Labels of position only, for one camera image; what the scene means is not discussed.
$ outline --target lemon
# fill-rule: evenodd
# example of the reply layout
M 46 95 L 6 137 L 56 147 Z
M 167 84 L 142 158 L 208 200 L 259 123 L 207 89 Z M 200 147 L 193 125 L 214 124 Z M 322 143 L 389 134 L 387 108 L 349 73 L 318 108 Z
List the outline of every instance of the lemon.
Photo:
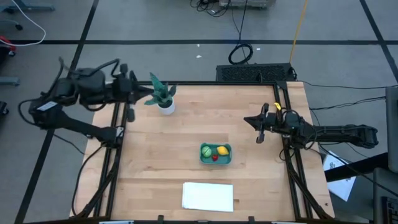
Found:
M 218 152 L 218 154 L 220 154 L 222 156 L 225 156 L 225 155 L 229 154 L 228 149 L 225 146 L 218 146 L 217 147 L 217 152 Z

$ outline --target wooden tabletop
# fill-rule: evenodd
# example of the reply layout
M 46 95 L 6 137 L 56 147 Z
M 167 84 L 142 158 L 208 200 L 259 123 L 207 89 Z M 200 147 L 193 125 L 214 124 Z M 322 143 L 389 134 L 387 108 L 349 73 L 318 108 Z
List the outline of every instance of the wooden tabletop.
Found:
M 288 87 L 292 108 L 311 123 L 303 84 L 288 83 Z M 112 219 L 156 220 L 164 215 L 166 220 L 245 221 L 248 216 L 256 221 L 294 220 L 286 166 L 279 159 L 281 136 L 266 132 L 265 141 L 256 144 L 258 133 L 243 121 L 245 116 L 258 115 L 264 103 L 275 102 L 272 87 L 180 85 L 170 116 L 144 105 L 146 99 L 137 103 L 136 120 L 126 127 Z M 93 124 L 109 126 L 112 112 L 113 106 L 96 112 Z M 231 163 L 202 164 L 203 142 L 230 144 Z M 97 140 L 90 140 L 85 159 L 98 146 Z M 90 159 L 81 174 L 78 212 L 98 188 L 104 152 Z M 302 150 L 302 160 L 309 191 L 334 216 L 320 156 Z M 184 182 L 233 184 L 234 212 L 183 209 Z M 298 188 L 297 192 L 305 217 L 302 194 Z M 107 192 L 103 198 L 106 204 Z

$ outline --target green lime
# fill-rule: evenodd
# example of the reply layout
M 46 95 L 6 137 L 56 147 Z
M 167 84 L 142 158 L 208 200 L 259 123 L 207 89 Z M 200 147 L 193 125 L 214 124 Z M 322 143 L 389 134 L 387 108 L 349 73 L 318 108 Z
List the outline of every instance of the green lime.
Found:
M 201 149 L 201 154 L 203 155 L 203 157 L 208 158 L 211 156 L 211 149 L 208 146 L 203 146 L 203 148 Z

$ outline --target white sheet of paper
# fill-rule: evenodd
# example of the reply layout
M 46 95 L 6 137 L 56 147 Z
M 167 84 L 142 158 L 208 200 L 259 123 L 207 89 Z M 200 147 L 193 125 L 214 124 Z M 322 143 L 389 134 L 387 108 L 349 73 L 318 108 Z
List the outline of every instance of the white sheet of paper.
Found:
M 219 212 L 234 211 L 233 186 L 186 182 L 182 187 L 182 207 Z
M 331 155 L 327 155 L 325 160 L 323 161 L 323 170 L 332 169 L 335 167 L 339 167 L 344 165 L 341 161 L 334 158 Z M 344 179 L 344 180 L 337 180 L 328 183 L 328 189 L 333 194 L 337 195 L 339 198 L 343 199 L 344 201 L 348 200 L 349 194 L 353 188 L 355 182 L 355 177 Z

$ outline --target green bowl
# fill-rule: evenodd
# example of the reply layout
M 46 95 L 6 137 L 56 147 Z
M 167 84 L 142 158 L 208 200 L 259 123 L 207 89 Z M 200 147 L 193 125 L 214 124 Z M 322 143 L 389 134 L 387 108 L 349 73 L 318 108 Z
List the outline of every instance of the green bowl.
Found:
M 204 157 L 204 156 L 201 154 L 201 149 L 202 149 L 203 147 L 205 147 L 205 146 L 210 147 L 210 149 L 211 149 L 211 154 L 212 154 L 212 155 L 213 155 L 213 154 L 217 154 L 217 155 L 218 155 L 218 153 L 217 153 L 217 147 L 218 147 L 218 146 L 225 146 L 225 148 L 227 148 L 229 154 L 228 154 L 228 155 L 225 155 L 225 156 L 218 155 L 217 161 L 213 161 L 213 159 L 211 158 L 211 156 L 206 158 L 206 157 Z M 231 160 L 232 160 L 232 147 L 231 147 L 229 144 L 207 144 L 207 143 L 203 143 L 203 144 L 200 146 L 199 153 L 200 153 L 200 160 L 201 160 L 202 163 L 204 163 L 204 164 L 227 165 L 227 164 L 229 164 L 229 163 L 231 162 Z

